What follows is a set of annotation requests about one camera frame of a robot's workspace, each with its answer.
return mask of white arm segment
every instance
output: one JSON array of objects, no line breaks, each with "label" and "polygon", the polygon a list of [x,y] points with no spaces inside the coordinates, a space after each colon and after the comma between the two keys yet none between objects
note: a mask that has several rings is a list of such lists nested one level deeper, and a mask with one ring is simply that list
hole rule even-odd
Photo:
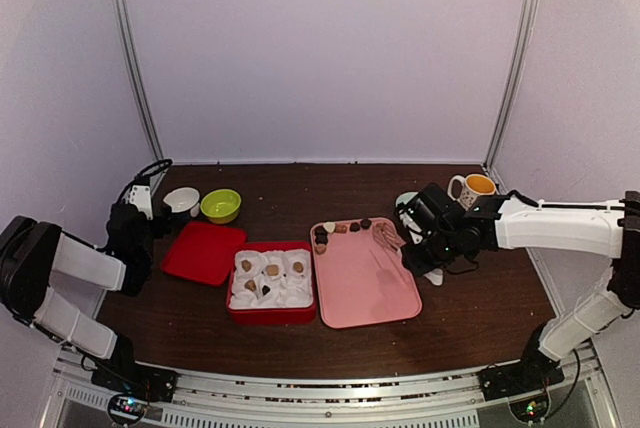
[{"label": "white arm segment", "polygon": [[82,314],[73,304],[49,287],[34,321],[78,348],[98,358],[108,359],[116,345],[116,334]]},{"label": "white arm segment", "polygon": [[[620,258],[622,228],[618,220],[624,217],[624,205],[619,201],[573,203],[583,207],[575,209],[546,208],[544,201],[540,205],[535,208],[515,197],[502,204],[502,216],[495,222],[500,248],[557,248]],[[584,208],[589,205],[607,209]]]},{"label": "white arm segment", "polygon": [[127,267],[120,260],[94,250],[73,238],[60,235],[52,271],[88,281],[105,290],[119,291]]},{"label": "white arm segment", "polygon": [[540,351],[546,357],[560,361],[576,346],[606,328],[631,309],[618,296],[607,290],[611,270],[582,296],[573,311],[566,311],[547,323],[540,335]]}]

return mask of red box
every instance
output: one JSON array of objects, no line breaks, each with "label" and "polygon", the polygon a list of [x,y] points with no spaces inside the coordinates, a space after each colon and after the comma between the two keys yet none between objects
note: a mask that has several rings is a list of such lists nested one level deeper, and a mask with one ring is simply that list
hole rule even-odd
[{"label": "red box", "polygon": [[[288,251],[288,250],[307,250],[311,255],[311,245],[307,241],[274,241],[261,243],[245,243],[238,251]],[[313,270],[313,257],[309,256],[311,268],[311,290],[313,294],[313,303],[307,308],[277,308],[269,310],[232,310],[229,308],[231,302],[231,286],[233,285],[233,277],[235,276],[235,267],[231,268],[229,275],[229,290],[227,292],[227,310],[233,321],[240,325],[298,325],[310,323],[316,317],[317,301],[316,301],[316,280]]]}]

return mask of food item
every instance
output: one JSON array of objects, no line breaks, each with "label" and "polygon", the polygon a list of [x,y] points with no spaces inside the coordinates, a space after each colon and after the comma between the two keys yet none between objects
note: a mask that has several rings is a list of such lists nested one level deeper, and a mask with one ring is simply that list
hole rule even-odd
[{"label": "food item", "polygon": [[278,265],[267,265],[267,269],[265,271],[269,276],[277,276],[278,273],[280,273],[280,268],[278,268]]},{"label": "food item", "polygon": [[327,231],[327,233],[333,233],[336,231],[336,224],[333,221],[327,221],[322,224],[322,227]]},{"label": "food item", "polygon": [[258,289],[258,287],[256,286],[256,282],[253,280],[249,280],[244,284],[244,287],[249,290],[249,291],[253,291],[254,293],[256,292],[256,290]]},{"label": "food item", "polygon": [[326,245],[329,243],[327,235],[316,235],[316,245]]}]

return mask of dark brown tabletop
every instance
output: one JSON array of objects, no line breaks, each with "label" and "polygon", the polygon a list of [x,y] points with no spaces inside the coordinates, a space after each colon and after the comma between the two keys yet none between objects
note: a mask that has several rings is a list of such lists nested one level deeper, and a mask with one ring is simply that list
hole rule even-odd
[{"label": "dark brown tabletop", "polygon": [[[249,241],[307,240],[325,220],[385,216],[397,195],[479,166],[252,165],[178,166],[156,204],[193,186],[242,195],[239,218]],[[415,375],[519,358],[531,331],[553,311],[524,250],[482,253],[480,269],[445,275],[443,286],[416,280],[423,309],[411,320],[333,330],[320,314],[308,325],[240,326],[216,288],[162,273],[157,266],[174,237],[156,243],[156,269],[129,298],[110,293],[98,320],[130,337],[139,361],[214,373],[284,378]],[[465,262],[453,269],[465,268]]]}]

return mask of robotic arm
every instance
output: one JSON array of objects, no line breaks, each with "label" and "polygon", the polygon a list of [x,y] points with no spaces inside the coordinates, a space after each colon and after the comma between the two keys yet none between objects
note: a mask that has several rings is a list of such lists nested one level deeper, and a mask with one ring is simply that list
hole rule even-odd
[{"label": "robotic arm", "polygon": [[478,198],[467,211],[436,184],[401,210],[423,231],[423,241],[403,247],[415,275],[446,268],[463,256],[475,263],[482,250],[557,248],[604,255],[612,270],[576,307],[538,327],[518,363],[480,373],[485,399],[513,396],[563,380],[559,362],[620,316],[640,309],[640,193],[602,203],[536,202],[518,192]]},{"label": "robotic arm", "polygon": [[168,232],[165,216],[153,218],[148,178],[138,175],[112,206],[103,249],[60,226],[15,217],[0,234],[0,300],[17,321],[91,359],[94,384],[141,400],[171,401],[175,372],[136,363],[131,340],[82,313],[49,285],[56,271],[105,290],[140,292],[151,274],[153,240]]}]

